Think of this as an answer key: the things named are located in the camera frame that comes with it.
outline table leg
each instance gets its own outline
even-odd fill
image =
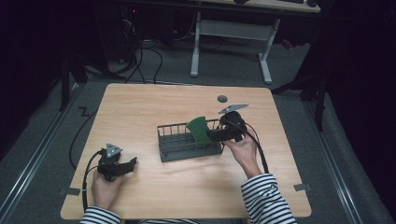
[[[191,76],[198,76],[198,66],[199,66],[199,37],[201,33],[201,12],[197,12],[197,22],[195,25],[195,44],[194,52],[192,53],[192,63],[191,63]]]
[[[268,53],[270,52],[271,46],[274,42],[274,38],[275,38],[277,27],[279,26],[279,23],[280,23],[280,19],[275,20],[274,26],[272,27],[270,34],[269,34],[269,38],[267,41],[267,46],[265,47],[265,51],[264,51],[264,53],[259,53],[260,65],[262,66],[262,75],[264,77],[264,82],[266,84],[272,83],[271,74],[270,74],[270,71],[268,69],[268,64],[267,64],[267,57],[268,57]]]

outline black wire basket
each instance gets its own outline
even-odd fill
[[[209,130],[219,126],[218,119],[206,121]],[[220,142],[196,143],[187,128],[187,123],[161,125],[157,127],[161,161],[178,161],[222,153]]]

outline hand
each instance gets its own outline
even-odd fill
[[[254,136],[253,131],[250,129],[247,129],[247,131]],[[260,175],[262,171],[256,160],[256,143],[248,134],[244,133],[244,136],[245,138],[239,142],[227,140],[222,143],[231,150],[235,160],[242,166],[242,169],[244,169],[247,178],[251,178],[255,175]]]
[[[120,185],[124,180],[124,175],[118,176],[113,182],[105,180],[97,170],[93,173],[92,194],[93,202],[96,207],[109,210],[116,201],[119,194]]]

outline wooden table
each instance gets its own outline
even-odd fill
[[[219,95],[229,101],[219,103]],[[120,162],[138,158],[112,209],[122,218],[248,217],[240,191],[247,178],[227,147],[221,155],[162,163],[157,136],[157,126],[189,122],[200,116],[219,119],[219,110],[243,103],[249,106],[238,112],[258,133],[269,170],[277,178],[291,212],[296,217],[309,216],[311,208],[305,192],[293,187],[302,181],[274,99],[264,88],[110,84],[71,188],[81,188],[90,157],[109,142],[123,148]],[[91,182],[92,173],[87,187],[89,205]],[[67,195],[61,215],[80,219],[81,196]]]

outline striped sleeve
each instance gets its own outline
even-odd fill
[[[201,224],[193,219],[144,219],[138,224]]]
[[[99,207],[88,207],[80,224],[120,224],[119,215]]]
[[[248,215],[254,224],[297,223],[273,175],[251,177],[241,189]]]

